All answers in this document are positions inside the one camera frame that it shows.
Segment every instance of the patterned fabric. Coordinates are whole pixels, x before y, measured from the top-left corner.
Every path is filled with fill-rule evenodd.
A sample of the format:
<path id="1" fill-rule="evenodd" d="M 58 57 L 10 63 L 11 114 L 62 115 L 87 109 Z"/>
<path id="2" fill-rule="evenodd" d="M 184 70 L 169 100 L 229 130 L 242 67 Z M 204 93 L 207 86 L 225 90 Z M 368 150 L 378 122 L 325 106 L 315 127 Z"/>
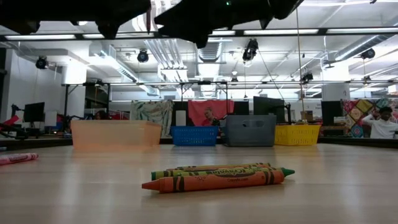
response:
<path id="1" fill-rule="evenodd" d="M 364 134 L 362 119 L 374 110 L 390 106 L 393 110 L 391 121 L 396 123 L 398 121 L 398 110 L 395 109 L 398 105 L 398 100 L 386 98 L 380 100 L 343 100 L 341 105 L 344 108 L 343 114 L 346 117 L 346 127 L 349 128 L 348 135 L 353 138 L 368 138 L 368 134 L 366 136 Z"/>
<path id="2" fill-rule="evenodd" d="M 356 107 L 366 113 L 373 107 L 373 104 L 369 100 L 359 100 Z"/>
<path id="3" fill-rule="evenodd" d="M 162 137 L 169 135 L 172 125 L 173 101 L 132 102 L 130 120 L 152 121 L 162 125 Z"/>

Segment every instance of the red fabric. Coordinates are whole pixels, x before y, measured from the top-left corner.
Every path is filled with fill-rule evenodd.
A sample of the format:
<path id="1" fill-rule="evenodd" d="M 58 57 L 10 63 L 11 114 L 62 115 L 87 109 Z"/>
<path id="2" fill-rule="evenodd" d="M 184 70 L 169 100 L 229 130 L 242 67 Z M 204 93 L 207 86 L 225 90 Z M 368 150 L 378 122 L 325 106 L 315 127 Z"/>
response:
<path id="1" fill-rule="evenodd" d="M 3 124 L 11 126 L 11 125 L 15 124 L 15 122 L 17 122 L 18 120 L 19 120 L 19 117 L 17 115 L 15 115 L 11 119 L 5 121 Z"/>
<path id="2" fill-rule="evenodd" d="M 205 110 L 211 108 L 216 119 L 221 119 L 227 114 L 226 100 L 188 101 L 188 116 L 195 126 L 210 126 L 211 122 L 206 119 Z M 234 111 L 234 101 L 228 100 L 228 112 Z"/>

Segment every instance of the orange crayon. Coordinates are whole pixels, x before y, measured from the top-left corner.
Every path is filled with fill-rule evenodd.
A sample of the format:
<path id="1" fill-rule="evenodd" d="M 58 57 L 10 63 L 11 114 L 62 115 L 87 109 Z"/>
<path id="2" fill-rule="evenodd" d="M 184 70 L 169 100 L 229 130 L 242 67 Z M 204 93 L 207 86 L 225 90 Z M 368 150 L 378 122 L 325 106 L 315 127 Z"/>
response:
<path id="1" fill-rule="evenodd" d="M 281 171 L 273 170 L 234 175 L 211 174 L 203 176 L 163 177 L 142 184 L 142 188 L 147 190 L 158 190 L 160 193 L 186 192 L 280 184 L 284 179 L 284 174 Z"/>
<path id="2" fill-rule="evenodd" d="M 183 166 L 166 170 L 188 170 L 188 169 L 220 169 L 220 168 L 233 168 L 233 167 L 271 167 L 268 162 L 254 162 L 250 164 L 227 164 L 227 165 L 204 165 L 204 166 Z"/>
<path id="3" fill-rule="evenodd" d="M 24 162 L 37 159 L 39 155 L 36 153 L 22 153 L 0 156 L 0 166 L 6 164 L 13 164 L 16 162 Z"/>

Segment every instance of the monitor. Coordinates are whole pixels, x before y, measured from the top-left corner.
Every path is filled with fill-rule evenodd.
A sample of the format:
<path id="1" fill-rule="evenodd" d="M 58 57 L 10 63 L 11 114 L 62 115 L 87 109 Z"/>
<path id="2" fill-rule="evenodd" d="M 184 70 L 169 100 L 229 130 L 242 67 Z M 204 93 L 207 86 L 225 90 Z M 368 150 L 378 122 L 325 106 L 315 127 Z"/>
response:
<path id="1" fill-rule="evenodd" d="M 277 123 L 285 123 L 285 101 L 261 96 L 253 97 L 254 115 L 276 115 Z"/>
<path id="2" fill-rule="evenodd" d="M 24 122 L 43 122 L 44 102 L 25 105 Z"/>

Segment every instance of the ceiling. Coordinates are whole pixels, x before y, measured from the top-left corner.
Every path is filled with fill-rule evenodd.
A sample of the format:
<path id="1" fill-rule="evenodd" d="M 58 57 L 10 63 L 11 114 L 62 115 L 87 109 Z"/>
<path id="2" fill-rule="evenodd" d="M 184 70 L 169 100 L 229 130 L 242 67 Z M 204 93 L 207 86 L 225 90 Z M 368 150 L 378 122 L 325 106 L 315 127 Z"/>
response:
<path id="1" fill-rule="evenodd" d="M 168 4 L 176 4 L 176 1 L 153 1 L 152 15 L 164 11 Z M 369 1 L 363 0 L 305 0 L 298 8 L 298 22 L 296 13 L 292 13 L 288 18 L 279 21 L 274 19 L 268 26 L 268 29 L 284 28 L 320 28 L 320 27 L 383 27 L 390 26 L 391 19 L 398 16 L 398 1 L 378 0 L 375 4 L 369 4 Z M 137 27 L 133 25 L 134 21 L 123 24 L 120 32 L 135 32 Z M 258 21 L 240 24 L 233 27 L 234 30 L 260 29 Z M 69 22 L 42 22 L 38 34 L 69 34 L 69 33 L 98 33 L 94 22 L 89 22 L 84 26 L 73 26 Z M 0 27 L 0 35 L 15 34 L 4 27 Z M 289 81 L 293 78 L 299 80 L 300 72 L 298 69 L 306 63 L 315 60 L 315 66 L 311 66 L 304 72 L 312 71 L 314 80 L 321 80 L 321 60 L 315 58 L 322 52 L 332 54 L 337 52 L 353 42 L 363 38 L 361 35 L 334 35 L 334 36 L 303 36 L 299 40 L 297 37 L 258 37 L 259 50 L 252 60 L 250 67 L 245 67 L 242 60 L 242 52 L 248 44 L 248 37 L 225 37 L 222 40 L 222 59 L 217 61 L 219 66 L 217 75 L 214 75 L 214 81 L 230 81 L 233 71 L 239 81 Z M 178 52 L 187 68 L 187 78 L 185 81 L 198 81 L 203 78 L 198 63 L 198 50 L 195 45 L 184 40 L 176 41 Z M 158 74 L 159 62 L 155 59 L 149 50 L 149 60 L 146 63 L 137 61 L 137 54 L 140 49 L 147 49 L 144 39 L 133 40 L 92 40 L 92 41 L 60 41 L 60 42 L 23 42 L 23 45 L 30 49 L 56 48 L 67 49 L 76 52 L 82 45 L 100 44 L 102 46 L 111 45 L 116 50 L 116 59 L 122 62 L 128 70 L 134 72 L 138 79 L 143 82 L 162 82 Z M 388 39 L 373 47 L 376 56 L 373 59 L 350 58 L 345 63 L 349 65 L 350 79 L 360 80 L 365 74 L 377 74 L 384 68 L 394 68 L 398 58 L 398 36 Z M 109 65 L 101 63 L 95 56 L 85 58 L 91 64 L 88 69 L 88 76 L 91 78 L 101 78 L 107 82 L 120 82 L 121 75 Z M 398 77 L 397 70 L 390 70 L 377 76 L 377 80 L 395 79 Z M 305 88 L 311 88 L 311 91 L 320 91 L 321 86 L 307 85 Z M 367 91 L 373 91 L 375 94 L 385 94 L 388 85 L 377 85 L 369 88 Z M 284 88 L 284 92 L 296 93 L 298 85 L 279 85 L 278 88 Z M 362 84 L 351 85 L 351 88 L 362 88 Z M 252 95 L 258 94 L 261 89 L 275 89 L 275 85 L 235 85 L 230 89 L 247 88 L 253 91 Z M 119 86 L 113 88 L 114 91 L 143 91 L 136 86 Z M 162 88 L 160 91 L 175 91 L 173 88 Z M 197 86 L 192 87 L 193 91 L 203 91 Z"/>

